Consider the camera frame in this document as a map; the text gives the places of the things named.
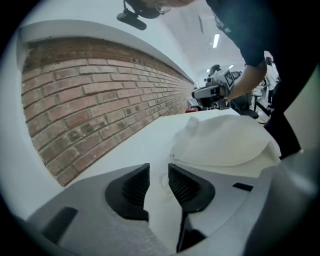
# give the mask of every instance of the black plastic part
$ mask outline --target black plastic part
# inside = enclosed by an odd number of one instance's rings
[[[249,192],[251,192],[251,190],[254,188],[254,186],[252,186],[252,185],[244,184],[241,182],[237,182],[237,183],[233,184],[232,187],[235,187],[235,188],[241,189],[241,190],[245,190],[245,191],[249,191]]]
[[[74,208],[63,208],[43,228],[43,230],[41,231],[42,235],[52,243],[57,244],[60,238],[66,232],[68,226],[76,217],[77,213],[78,210]]]
[[[186,213],[204,210],[215,196],[215,187],[173,163],[168,165],[169,186]]]
[[[144,210],[145,196],[150,186],[149,171],[150,164],[145,163],[106,187],[106,202],[122,218],[149,221],[149,214]]]
[[[205,239],[206,236],[199,230],[193,229],[188,217],[188,213],[182,213],[179,240],[176,245],[176,252],[182,252]]]

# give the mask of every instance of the person's arm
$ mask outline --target person's arm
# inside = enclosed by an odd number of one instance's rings
[[[245,66],[242,75],[235,81],[227,101],[229,102],[241,95],[251,92],[264,79],[266,73],[267,65],[265,60],[257,66]]]

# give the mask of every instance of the wire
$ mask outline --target wire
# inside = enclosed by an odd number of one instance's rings
[[[233,102],[233,104],[235,105],[235,107],[244,115],[246,116],[246,114],[240,109],[240,107],[238,106],[238,104],[232,99],[231,100]]]

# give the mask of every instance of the black sleeve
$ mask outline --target black sleeve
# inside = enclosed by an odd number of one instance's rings
[[[241,33],[230,31],[215,17],[216,26],[240,49],[246,65],[257,67],[265,59],[265,51],[255,44],[256,38],[244,38]]]

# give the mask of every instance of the black pants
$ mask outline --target black pants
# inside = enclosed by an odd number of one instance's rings
[[[273,113],[264,128],[278,143],[281,151],[280,159],[301,149],[297,137],[283,113]]]

